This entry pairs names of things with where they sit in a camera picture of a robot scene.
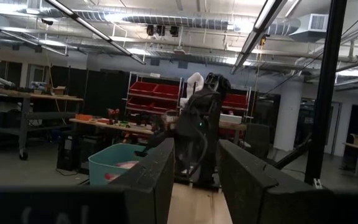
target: concrete floor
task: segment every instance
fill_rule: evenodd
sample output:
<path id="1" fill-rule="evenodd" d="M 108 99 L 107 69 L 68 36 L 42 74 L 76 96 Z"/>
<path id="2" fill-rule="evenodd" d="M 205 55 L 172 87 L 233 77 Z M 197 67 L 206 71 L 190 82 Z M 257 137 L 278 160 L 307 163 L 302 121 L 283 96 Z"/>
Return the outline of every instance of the concrete floor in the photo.
<path id="1" fill-rule="evenodd" d="M 75 185 L 87 175 L 62 176 L 56 169 L 57 145 L 45 141 L 33 142 L 28 148 L 29 160 L 21 161 L 17 149 L 0 149 L 0 186 L 7 185 Z"/>
<path id="2" fill-rule="evenodd" d="M 0 186 L 1 185 L 75 185 L 86 180 L 87 175 L 77 174 L 62 176 L 55 171 L 57 162 L 57 145 L 45 141 L 33 142 L 29 147 L 29 160 L 20 161 L 15 149 L 0 149 Z M 276 160 L 285 156 L 280 151 Z M 302 172 L 306 169 L 307 155 L 301 156 L 284 168 L 284 172 L 304 179 Z M 339 170 L 342 158 L 325 155 L 323 161 L 321 183 L 330 189 L 358 188 L 358 177 L 349 172 Z"/>

